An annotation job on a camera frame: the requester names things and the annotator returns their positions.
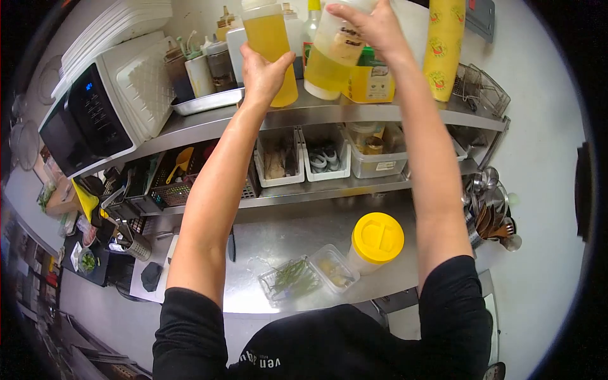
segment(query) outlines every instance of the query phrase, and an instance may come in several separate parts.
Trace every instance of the metal tray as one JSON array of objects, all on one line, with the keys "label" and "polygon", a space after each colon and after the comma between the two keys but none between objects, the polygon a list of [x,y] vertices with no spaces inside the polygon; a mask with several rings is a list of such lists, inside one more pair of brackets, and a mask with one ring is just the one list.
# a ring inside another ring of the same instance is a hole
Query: metal tray
[{"label": "metal tray", "polygon": [[240,102],[244,96],[245,88],[235,88],[234,90],[217,92],[216,94],[192,99],[180,104],[173,104],[175,102],[174,100],[173,103],[171,103],[171,107],[173,107],[175,112],[181,116],[188,116],[210,109],[235,105]]}]

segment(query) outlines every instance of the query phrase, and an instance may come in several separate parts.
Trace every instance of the t-shirt sleeve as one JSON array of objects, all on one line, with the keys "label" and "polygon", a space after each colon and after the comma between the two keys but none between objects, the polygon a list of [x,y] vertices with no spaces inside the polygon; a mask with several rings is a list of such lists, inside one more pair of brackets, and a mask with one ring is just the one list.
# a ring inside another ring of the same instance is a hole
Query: t-shirt sleeve
[{"label": "t-shirt sleeve", "polygon": [[228,351],[219,306],[188,289],[167,289],[152,354],[155,380],[222,378]]},{"label": "t-shirt sleeve", "polygon": [[421,355],[432,358],[446,378],[480,379],[488,368],[492,316],[470,256],[435,268],[419,301]]}]

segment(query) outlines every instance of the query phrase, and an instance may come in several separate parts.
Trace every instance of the stainless steel shelf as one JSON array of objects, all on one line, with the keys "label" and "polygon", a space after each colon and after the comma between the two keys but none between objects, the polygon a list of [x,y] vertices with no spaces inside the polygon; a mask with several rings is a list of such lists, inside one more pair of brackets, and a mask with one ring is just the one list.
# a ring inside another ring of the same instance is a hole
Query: stainless steel shelf
[{"label": "stainless steel shelf", "polygon": [[[474,173],[476,170],[477,163],[473,159],[465,159],[460,163],[460,173],[462,175]],[[303,182],[301,184],[264,188],[259,197],[241,200],[238,208],[248,209],[250,207],[317,201],[320,199],[341,198],[344,196],[390,192],[411,187],[412,181],[407,180],[403,174],[368,179],[359,179],[351,175],[348,178],[342,179]],[[184,210],[185,206],[167,207],[160,213],[143,215],[183,214]]]},{"label": "stainless steel shelf", "polygon": [[[401,121],[397,102],[383,104],[357,104],[344,96],[328,102],[309,94],[297,81],[299,97],[295,103],[284,108],[271,108],[266,114],[260,130],[271,130],[294,125],[364,122],[364,121]],[[493,116],[481,105],[472,112],[466,102],[452,96],[448,103],[437,102],[441,119],[445,124],[466,125],[502,132],[506,128],[503,119]],[[175,112],[171,115],[160,135],[144,142],[132,153],[91,169],[83,176],[112,167],[118,163],[145,157],[168,149],[183,147],[199,141],[217,139],[237,111],[236,106],[213,109],[199,114],[182,117]]]}]

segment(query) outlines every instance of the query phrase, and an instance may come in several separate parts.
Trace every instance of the stainless steel counter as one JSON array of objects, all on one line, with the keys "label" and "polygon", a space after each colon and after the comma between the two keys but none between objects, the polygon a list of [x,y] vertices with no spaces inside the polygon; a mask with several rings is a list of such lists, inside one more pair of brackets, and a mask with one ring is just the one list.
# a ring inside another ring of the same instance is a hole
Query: stainless steel counter
[{"label": "stainless steel counter", "polygon": [[[234,235],[237,260],[226,258],[224,311],[227,313],[277,313],[325,308],[383,297],[418,284],[415,216],[409,190],[389,193],[382,206],[369,204],[368,195],[354,198],[283,204],[239,210]],[[385,212],[401,224],[405,245],[397,258],[361,279],[342,295],[322,288],[292,305],[273,308],[257,276],[292,258],[312,255],[326,244],[346,254],[357,220],[368,212]],[[181,215],[154,216],[156,231],[180,225]],[[154,241],[152,261],[164,262],[171,239]]]}]

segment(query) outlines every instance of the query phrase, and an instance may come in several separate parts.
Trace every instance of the person's left arm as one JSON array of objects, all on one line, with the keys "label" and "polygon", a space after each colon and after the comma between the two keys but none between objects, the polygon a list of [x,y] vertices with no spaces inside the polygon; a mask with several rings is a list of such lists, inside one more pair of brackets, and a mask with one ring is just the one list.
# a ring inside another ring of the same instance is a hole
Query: person's left arm
[{"label": "person's left arm", "polygon": [[266,61],[246,43],[243,54],[245,99],[228,123],[190,190],[167,289],[185,288],[222,308],[226,241],[238,210],[249,159],[260,125],[283,84],[294,54]]}]

